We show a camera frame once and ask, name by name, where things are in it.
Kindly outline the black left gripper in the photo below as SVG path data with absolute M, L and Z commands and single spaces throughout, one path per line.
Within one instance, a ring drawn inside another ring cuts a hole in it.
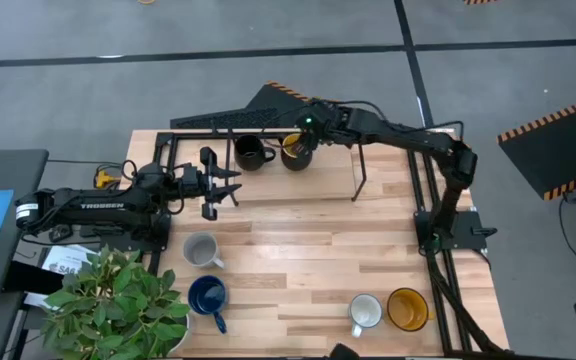
M 189 165 L 183 171 L 183 199 L 187 198 L 204 198 L 201 206 L 201 215 L 206 220 L 216 220 L 217 211 L 214 208 L 216 197 L 224 199 L 234 194 L 236 190 L 242 187 L 241 184 L 225 185 L 217 187 L 214 179 L 227 179 L 230 177 L 240 176 L 241 173 L 230 170 L 217 170 L 216 153 L 209 147 L 202 147 L 199 151 L 200 162 L 204 170 L 199 170 L 196 166 Z

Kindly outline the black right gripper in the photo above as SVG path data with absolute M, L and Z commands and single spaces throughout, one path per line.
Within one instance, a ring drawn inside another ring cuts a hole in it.
M 346 129 L 344 116 L 335 103 L 308 103 L 297 118 L 298 154 L 309 154 L 318 145 L 352 146 L 353 135 Z

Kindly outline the black mug with yellow inside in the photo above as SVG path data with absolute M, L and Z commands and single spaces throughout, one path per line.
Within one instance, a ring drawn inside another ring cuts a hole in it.
M 313 158 L 313 153 L 309 150 L 298 152 L 294 149 L 299 145 L 299 133 L 286 136 L 281 143 L 281 160 L 283 165 L 291 171 L 301 171 L 306 169 Z

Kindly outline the grey-white embossed mug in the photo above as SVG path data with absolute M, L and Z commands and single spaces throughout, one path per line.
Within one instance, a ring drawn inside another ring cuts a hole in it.
M 183 244 L 183 257 L 193 267 L 217 266 L 221 269 L 225 268 L 225 264 L 220 258 L 217 240 L 208 232 L 190 234 Z

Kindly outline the dark blue glazed mug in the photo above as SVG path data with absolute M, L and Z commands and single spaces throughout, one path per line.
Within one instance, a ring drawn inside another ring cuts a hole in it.
M 227 333 L 222 311 L 228 302 L 227 288 L 222 280 L 213 275 L 197 278 L 188 290 L 188 304 L 199 315 L 212 316 L 221 334 Z

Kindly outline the white mug with blue print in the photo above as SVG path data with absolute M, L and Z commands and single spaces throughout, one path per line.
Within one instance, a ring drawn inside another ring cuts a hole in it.
M 371 294 L 358 294 L 348 308 L 348 315 L 352 322 L 351 334 L 360 337 L 364 329 L 373 328 L 382 319 L 383 310 L 380 301 Z

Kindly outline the yellow mug with dark rim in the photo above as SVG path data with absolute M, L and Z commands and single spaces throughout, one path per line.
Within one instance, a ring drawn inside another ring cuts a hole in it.
M 388 297 L 386 304 L 388 319 L 405 332 L 421 330 L 434 314 L 425 298 L 411 288 L 399 288 Z

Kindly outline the plain black mug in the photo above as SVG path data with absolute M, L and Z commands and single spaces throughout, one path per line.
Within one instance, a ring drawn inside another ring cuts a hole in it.
M 255 135 L 242 135 L 234 143 L 236 164 L 245 171 L 257 171 L 276 157 L 276 151 L 265 147 Z

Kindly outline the yellow power connector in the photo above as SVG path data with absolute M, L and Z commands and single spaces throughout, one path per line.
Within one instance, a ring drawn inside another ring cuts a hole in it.
M 110 175 L 104 169 L 98 170 L 93 177 L 93 186 L 95 189 L 106 189 L 119 182 L 119 177 Z

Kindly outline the white plant pot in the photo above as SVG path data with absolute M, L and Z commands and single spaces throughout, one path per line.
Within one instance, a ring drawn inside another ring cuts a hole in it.
M 173 327 L 178 328 L 179 326 L 183 326 L 185 331 L 182 336 L 175 337 L 171 340 L 166 342 L 166 349 L 168 350 L 167 356 L 171 356 L 177 349 L 184 346 L 184 343 L 189 340 L 191 337 L 191 325 L 192 325 L 192 316 L 190 313 L 186 314 L 183 318 L 174 318 L 172 320 L 166 320 L 165 324 Z

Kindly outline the green leafy plant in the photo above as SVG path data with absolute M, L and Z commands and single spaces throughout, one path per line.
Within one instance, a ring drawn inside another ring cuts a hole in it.
M 150 273 L 138 252 L 105 247 L 89 254 L 60 290 L 45 299 L 43 346 L 63 360 L 151 360 L 167 356 L 166 342 L 182 336 L 166 320 L 190 308 L 173 288 L 176 274 Z

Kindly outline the white printed paper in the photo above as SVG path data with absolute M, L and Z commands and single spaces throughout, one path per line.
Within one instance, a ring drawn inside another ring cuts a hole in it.
M 62 275 L 75 274 L 83 262 L 88 263 L 88 254 L 94 254 L 94 251 L 81 245 L 54 246 L 49 249 L 41 268 Z

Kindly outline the dark rounded object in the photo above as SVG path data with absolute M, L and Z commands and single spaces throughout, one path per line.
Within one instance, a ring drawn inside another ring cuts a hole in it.
M 348 346 L 338 343 L 336 344 L 329 355 L 327 356 L 328 360 L 360 360 L 360 355 L 349 348 Z

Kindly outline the black box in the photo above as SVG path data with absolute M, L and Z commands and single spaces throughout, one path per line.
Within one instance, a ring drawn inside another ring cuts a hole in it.
M 50 295 L 62 288 L 63 279 L 63 274 L 12 261 L 8 267 L 2 291 Z

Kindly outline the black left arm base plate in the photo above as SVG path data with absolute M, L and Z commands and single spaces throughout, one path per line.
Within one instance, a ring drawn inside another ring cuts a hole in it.
M 84 238 L 98 237 L 101 246 L 108 246 L 110 249 L 123 252 L 162 252 L 168 247 L 171 216 L 151 215 L 149 220 L 149 224 L 137 227 L 125 224 L 82 225 L 79 232 Z

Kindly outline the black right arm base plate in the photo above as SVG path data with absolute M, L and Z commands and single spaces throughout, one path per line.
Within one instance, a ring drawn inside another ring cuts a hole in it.
M 454 219 L 451 236 L 441 237 L 431 231 L 430 212 L 414 214 L 419 247 L 427 253 L 441 250 L 471 249 L 487 247 L 486 239 L 497 233 L 496 228 L 484 228 L 480 216 L 474 211 L 459 211 Z

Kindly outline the black aluminium table frame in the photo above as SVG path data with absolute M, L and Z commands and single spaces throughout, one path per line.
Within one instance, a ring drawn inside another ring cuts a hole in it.
M 417 250 L 413 215 L 444 188 L 435 163 L 384 145 L 349 149 L 354 196 L 339 200 L 255 201 L 235 197 L 219 218 L 201 217 L 197 200 L 175 217 L 161 270 L 186 291 L 202 275 L 183 257 L 185 239 L 209 232 L 225 268 L 212 274 L 227 286 L 227 333 L 209 316 L 195 316 L 183 357 L 310 357 L 344 343 L 364 356 L 438 355 L 459 348 L 462 327 L 450 307 L 433 310 L 417 332 L 383 319 L 356 338 L 348 307 L 368 293 L 386 302 L 407 287 L 432 300 L 427 261 Z

